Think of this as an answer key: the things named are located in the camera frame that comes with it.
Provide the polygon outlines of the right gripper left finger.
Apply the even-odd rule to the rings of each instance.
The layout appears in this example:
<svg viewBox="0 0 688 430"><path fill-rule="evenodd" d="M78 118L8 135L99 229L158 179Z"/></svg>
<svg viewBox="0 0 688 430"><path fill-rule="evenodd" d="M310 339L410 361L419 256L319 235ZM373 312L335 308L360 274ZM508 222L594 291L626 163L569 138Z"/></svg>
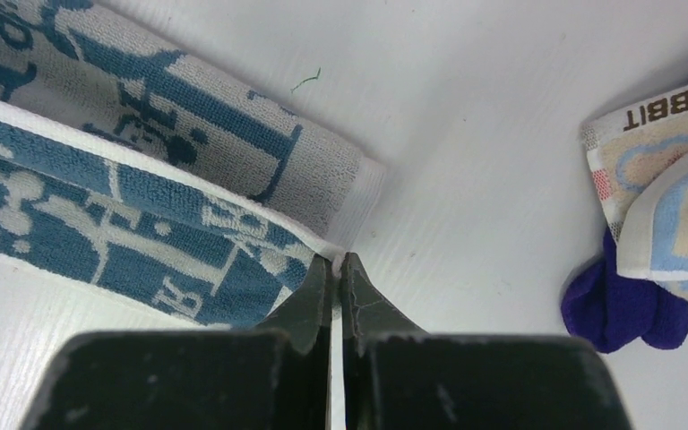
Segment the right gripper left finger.
<svg viewBox="0 0 688 430"><path fill-rule="evenodd" d="M95 331L68 340L24 429L327 429L331 263L250 329Z"/></svg>

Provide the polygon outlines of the blue white patterned cloth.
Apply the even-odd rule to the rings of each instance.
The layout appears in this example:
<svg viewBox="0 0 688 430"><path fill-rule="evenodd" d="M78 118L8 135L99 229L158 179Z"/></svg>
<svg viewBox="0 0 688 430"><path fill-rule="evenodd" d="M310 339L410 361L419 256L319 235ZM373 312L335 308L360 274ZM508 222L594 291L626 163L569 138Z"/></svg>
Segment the blue white patterned cloth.
<svg viewBox="0 0 688 430"><path fill-rule="evenodd" d="M91 1L0 1L0 254L205 326L340 265L384 169Z"/></svg>

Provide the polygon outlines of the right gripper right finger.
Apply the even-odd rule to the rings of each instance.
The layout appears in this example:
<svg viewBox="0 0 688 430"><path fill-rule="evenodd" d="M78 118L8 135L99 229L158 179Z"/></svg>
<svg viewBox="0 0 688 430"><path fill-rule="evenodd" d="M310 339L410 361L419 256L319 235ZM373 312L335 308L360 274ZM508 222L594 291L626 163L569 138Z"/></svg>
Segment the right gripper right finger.
<svg viewBox="0 0 688 430"><path fill-rule="evenodd" d="M349 429L627 429L605 363L584 340L424 331L341 267Z"/></svg>

